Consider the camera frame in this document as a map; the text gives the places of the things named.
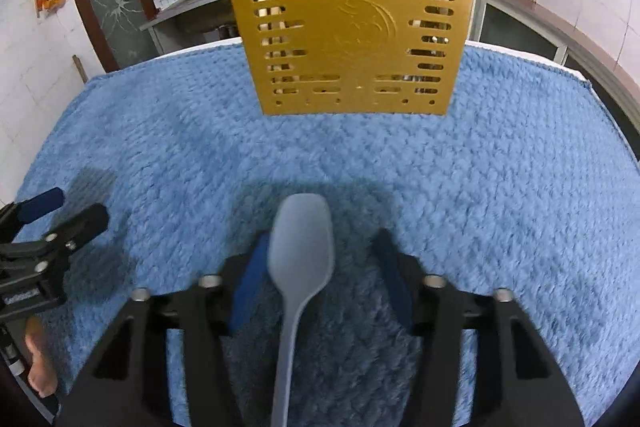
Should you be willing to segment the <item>person's hand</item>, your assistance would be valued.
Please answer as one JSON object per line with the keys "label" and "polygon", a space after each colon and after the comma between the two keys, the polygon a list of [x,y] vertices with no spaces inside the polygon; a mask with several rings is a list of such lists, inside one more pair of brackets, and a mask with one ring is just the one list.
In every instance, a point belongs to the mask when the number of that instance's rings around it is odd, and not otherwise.
{"label": "person's hand", "polygon": [[32,366],[28,372],[30,387],[40,398],[54,395],[58,389],[58,375],[47,352],[47,339],[38,317],[29,317],[25,324],[25,346],[32,356]]}

